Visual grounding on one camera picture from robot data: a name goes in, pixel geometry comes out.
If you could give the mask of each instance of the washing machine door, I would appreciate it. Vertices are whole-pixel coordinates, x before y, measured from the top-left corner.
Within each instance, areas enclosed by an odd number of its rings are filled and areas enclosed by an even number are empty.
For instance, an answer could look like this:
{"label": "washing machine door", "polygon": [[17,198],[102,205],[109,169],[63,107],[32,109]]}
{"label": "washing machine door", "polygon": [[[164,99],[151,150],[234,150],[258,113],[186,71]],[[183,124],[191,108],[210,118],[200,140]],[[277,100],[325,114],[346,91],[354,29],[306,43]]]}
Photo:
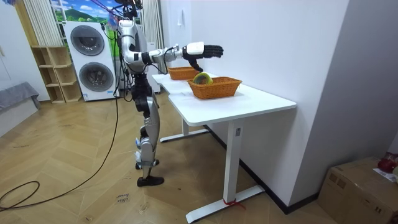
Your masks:
{"label": "washing machine door", "polygon": [[87,56],[95,56],[104,50],[102,35],[91,26],[77,26],[70,33],[74,48]]}
{"label": "washing machine door", "polygon": [[90,62],[79,72],[80,83],[92,91],[106,91],[112,87],[112,71],[102,63]]}

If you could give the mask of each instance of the herringbone parquet floor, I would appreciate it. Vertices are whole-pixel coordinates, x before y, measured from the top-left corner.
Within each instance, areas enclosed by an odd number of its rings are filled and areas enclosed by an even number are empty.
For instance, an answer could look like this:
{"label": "herringbone parquet floor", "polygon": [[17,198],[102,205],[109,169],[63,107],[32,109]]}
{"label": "herringbone parquet floor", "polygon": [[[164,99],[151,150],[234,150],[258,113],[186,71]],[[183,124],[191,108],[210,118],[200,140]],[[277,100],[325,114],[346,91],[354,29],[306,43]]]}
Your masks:
{"label": "herringbone parquet floor", "polygon": [[[158,96],[160,136],[181,133],[180,116]],[[186,223],[185,215],[223,196],[225,150],[210,134],[158,144],[160,165],[153,175],[165,177],[156,187],[136,186],[134,140],[142,116],[133,103],[119,100],[119,128],[113,150],[102,170],[78,190],[42,205],[0,212],[0,223],[11,224],[168,224]],[[42,109],[0,138],[0,195],[30,180],[40,189],[26,203],[63,193],[80,184],[101,165],[111,143],[115,102],[44,103]],[[238,191],[255,185],[240,169]],[[26,185],[8,195],[7,206],[29,195]],[[334,223],[315,203],[285,216],[266,195],[258,195],[200,220],[199,223]]]}

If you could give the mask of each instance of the curtain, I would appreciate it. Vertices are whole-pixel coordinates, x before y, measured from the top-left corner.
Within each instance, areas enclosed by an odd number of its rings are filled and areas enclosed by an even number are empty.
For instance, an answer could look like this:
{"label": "curtain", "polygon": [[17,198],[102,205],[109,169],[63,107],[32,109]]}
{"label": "curtain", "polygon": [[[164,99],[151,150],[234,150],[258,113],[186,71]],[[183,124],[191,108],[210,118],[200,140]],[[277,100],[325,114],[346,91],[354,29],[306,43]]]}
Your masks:
{"label": "curtain", "polygon": [[164,48],[159,0],[142,0],[142,29],[148,42]]}
{"label": "curtain", "polygon": [[51,10],[50,1],[24,0],[24,2],[39,45],[62,46],[63,42]]}

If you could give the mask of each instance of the table top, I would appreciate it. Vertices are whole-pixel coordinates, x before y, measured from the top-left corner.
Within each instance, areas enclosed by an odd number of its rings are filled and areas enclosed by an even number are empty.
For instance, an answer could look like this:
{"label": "table top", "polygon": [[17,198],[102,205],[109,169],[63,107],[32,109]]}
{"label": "table top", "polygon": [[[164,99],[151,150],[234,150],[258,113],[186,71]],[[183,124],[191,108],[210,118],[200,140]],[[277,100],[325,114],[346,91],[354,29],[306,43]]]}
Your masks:
{"label": "table top", "polygon": [[230,121],[296,107],[293,101],[243,84],[240,84],[234,96],[201,100],[193,95],[186,80],[172,80],[169,74],[153,77],[169,93],[170,102],[189,126]]}

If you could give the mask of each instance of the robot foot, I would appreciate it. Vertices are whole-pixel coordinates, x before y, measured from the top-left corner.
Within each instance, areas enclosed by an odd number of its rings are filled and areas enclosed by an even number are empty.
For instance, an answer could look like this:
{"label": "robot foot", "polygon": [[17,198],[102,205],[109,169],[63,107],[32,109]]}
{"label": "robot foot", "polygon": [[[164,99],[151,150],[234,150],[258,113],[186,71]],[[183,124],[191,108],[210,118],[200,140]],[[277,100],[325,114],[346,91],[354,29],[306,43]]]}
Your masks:
{"label": "robot foot", "polygon": [[[160,161],[158,159],[156,159],[154,165],[157,166],[159,164],[160,164]],[[140,167],[138,164],[136,164],[136,170],[140,170],[140,169],[142,169],[142,167]]]}
{"label": "robot foot", "polygon": [[144,187],[144,186],[156,186],[163,184],[164,178],[163,177],[153,177],[153,176],[148,176],[145,180],[140,177],[137,180],[137,186],[138,187]]}

